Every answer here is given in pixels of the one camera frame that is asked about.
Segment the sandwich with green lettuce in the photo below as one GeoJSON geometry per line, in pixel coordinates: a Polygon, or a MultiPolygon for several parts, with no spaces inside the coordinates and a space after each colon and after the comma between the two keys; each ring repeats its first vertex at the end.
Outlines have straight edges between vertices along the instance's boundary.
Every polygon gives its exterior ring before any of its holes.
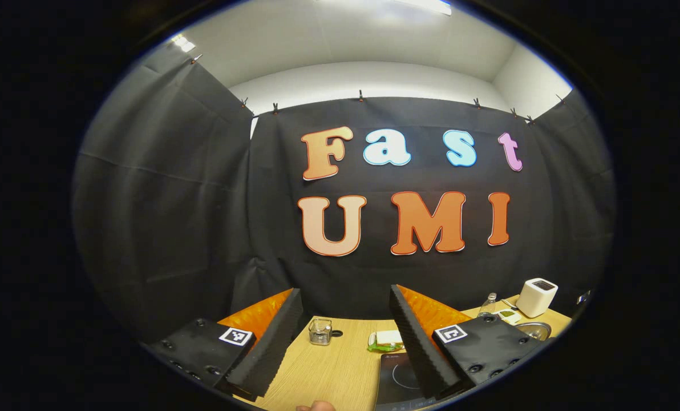
{"type": "Polygon", "coordinates": [[[376,331],[369,335],[367,349],[369,352],[392,353],[404,349],[399,330],[376,331]]]}

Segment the black induction cooktop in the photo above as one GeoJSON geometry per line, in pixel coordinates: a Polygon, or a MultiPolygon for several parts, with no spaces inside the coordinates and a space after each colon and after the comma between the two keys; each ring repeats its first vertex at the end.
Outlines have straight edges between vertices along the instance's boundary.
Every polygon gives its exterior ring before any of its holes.
{"type": "Polygon", "coordinates": [[[407,353],[385,353],[380,356],[374,411],[417,411],[439,401],[433,396],[423,396],[407,353]]]}

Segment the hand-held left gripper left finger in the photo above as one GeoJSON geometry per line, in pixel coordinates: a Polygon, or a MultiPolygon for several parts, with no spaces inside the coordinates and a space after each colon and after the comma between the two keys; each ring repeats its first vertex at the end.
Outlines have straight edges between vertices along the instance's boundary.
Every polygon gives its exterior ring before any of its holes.
{"type": "Polygon", "coordinates": [[[255,401],[269,390],[302,315],[293,287],[220,321],[193,319],[143,347],[209,389],[255,401]]]}

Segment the black backdrop cloth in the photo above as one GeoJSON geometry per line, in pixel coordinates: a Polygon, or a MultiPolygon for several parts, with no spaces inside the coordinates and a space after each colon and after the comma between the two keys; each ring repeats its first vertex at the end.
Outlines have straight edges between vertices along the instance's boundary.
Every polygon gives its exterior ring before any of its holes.
{"type": "Polygon", "coordinates": [[[570,92],[533,124],[408,97],[251,112],[183,55],[132,67],[78,153],[75,236],[116,317],[150,343],[292,287],[309,315],[385,320],[400,284],[456,309],[540,277],[571,315],[595,289],[617,194],[570,92]]]}

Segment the white toaster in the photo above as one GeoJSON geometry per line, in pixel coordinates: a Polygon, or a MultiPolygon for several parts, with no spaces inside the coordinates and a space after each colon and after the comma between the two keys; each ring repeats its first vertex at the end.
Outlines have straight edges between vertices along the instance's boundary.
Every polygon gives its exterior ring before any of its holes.
{"type": "Polygon", "coordinates": [[[543,278],[528,279],[524,284],[515,307],[526,317],[536,318],[543,315],[551,306],[558,286],[543,278]]]}

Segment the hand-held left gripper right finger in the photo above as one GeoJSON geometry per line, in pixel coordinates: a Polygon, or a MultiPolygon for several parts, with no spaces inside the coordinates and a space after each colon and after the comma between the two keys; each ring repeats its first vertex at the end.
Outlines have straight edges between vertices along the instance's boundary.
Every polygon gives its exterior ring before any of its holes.
{"type": "Polygon", "coordinates": [[[389,307],[423,395],[437,400],[496,379],[551,343],[496,315],[472,318],[400,284],[390,287],[389,307]]]}

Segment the small clear glass jar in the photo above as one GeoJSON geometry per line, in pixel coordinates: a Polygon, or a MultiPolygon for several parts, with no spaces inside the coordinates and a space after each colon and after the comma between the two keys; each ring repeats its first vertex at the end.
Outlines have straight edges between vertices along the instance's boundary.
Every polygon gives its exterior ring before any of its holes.
{"type": "Polygon", "coordinates": [[[333,326],[330,319],[314,318],[308,326],[309,341],[311,344],[327,346],[333,336],[333,326]]]}

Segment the row of black cloth clips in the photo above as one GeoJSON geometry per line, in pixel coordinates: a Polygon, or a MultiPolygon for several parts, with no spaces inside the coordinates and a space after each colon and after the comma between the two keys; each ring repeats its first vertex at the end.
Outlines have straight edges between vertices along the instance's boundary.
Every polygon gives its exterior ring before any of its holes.
{"type": "Polygon", "coordinates": [[[566,97],[572,86],[538,60],[522,72],[505,70],[498,82],[488,82],[443,68],[391,62],[323,63],[228,86],[246,100],[254,114],[327,100],[414,97],[471,104],[535,119],[566,97]]]}

